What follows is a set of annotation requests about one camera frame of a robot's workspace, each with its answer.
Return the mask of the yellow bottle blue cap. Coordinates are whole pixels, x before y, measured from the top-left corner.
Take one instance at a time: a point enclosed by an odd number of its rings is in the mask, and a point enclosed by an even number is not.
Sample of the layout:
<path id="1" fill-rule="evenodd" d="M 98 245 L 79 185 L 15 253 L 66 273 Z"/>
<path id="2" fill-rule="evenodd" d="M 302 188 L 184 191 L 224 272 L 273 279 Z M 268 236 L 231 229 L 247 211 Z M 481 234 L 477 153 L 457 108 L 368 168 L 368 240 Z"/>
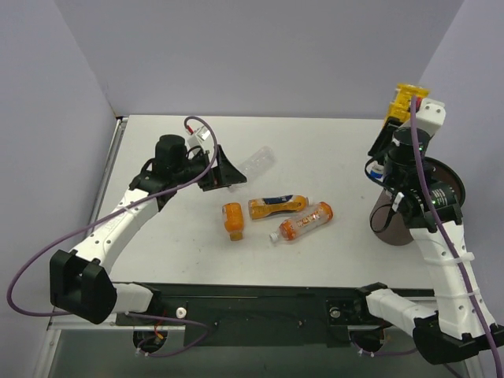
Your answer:
<path id="1" fill-rule="evenodd" d="M 389 103 L 384 122 L 388 117 L 396 117 L 400 120 L 400 126 L 410 118 L 410 104 L 413 96 L 417 97 L 416 107 L 419 109 L 421 100 L 427 98 L 430 90 L 412 85 L 410 83 L 398 83 L 395 89 L 395 96 Z M 384 158 L 369 156 L 371 162 L 368 163 L 365 171 L 374 179 L 382 180 L 384 175 Z"/>

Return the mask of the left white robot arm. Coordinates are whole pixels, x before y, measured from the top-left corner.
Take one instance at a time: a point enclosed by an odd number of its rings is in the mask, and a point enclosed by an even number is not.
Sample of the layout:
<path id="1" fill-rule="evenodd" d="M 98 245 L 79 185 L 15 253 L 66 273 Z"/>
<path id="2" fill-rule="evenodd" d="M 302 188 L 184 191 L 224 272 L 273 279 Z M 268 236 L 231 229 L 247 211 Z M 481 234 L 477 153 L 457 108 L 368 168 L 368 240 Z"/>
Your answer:
<path id="1" fill-rule="evenodd" d="M 162 211 L 177 188 L 191 180 L 203 191 L 245 183 L 246 177 L 217 148 L 213 164 L 201 146 L 188 148 L 178 135 L 163 135 L 116 207 L 117 216 L 100 224 L 69 252 L 50 259 L 50 302 L 59 309 L 101 324 L 112 313 L 134 313 L 144 324 L 158 321 L 162 305 L 142 283 L 114 283 L 109 274 L 141 227 Z"/>

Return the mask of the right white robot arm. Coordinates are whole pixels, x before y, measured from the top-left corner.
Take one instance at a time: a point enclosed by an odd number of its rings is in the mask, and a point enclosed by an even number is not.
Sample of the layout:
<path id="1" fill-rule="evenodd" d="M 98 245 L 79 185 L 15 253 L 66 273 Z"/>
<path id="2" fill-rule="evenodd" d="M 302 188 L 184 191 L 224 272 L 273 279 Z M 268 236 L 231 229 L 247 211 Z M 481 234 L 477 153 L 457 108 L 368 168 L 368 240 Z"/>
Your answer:
<path id="1" fill-rule="evenodd" d="M 503 345 L 503 326 L 490 314 L 465 246 L 459 175 L 425 152 L 433 134 L 388 117 L 368 152 L 365 174 L 382 192 L 369 215 L 372 232 L 391 245 L 415 242 L 430 276 L 436 309 L 418 305 L 383 283 L 358 289 L 352 313 L 380 318 L 413 338 L 432 365 L 464 361 Z"/>

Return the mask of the orange floral tea bottle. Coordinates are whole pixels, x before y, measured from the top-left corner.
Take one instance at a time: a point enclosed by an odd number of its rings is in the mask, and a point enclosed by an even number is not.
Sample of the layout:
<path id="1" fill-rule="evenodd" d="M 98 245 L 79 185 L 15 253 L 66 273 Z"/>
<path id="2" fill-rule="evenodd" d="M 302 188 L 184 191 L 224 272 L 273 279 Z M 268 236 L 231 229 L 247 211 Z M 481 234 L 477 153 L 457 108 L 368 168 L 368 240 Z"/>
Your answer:
<path id="1" fill-rule="evenodd" d="M 333 217 L 331 206 L 326 202 L 318 202 L 284 220 L 274 232 L 269 234 L 269 239 L 272 243 L 294 241 L 327 224 Z"/>

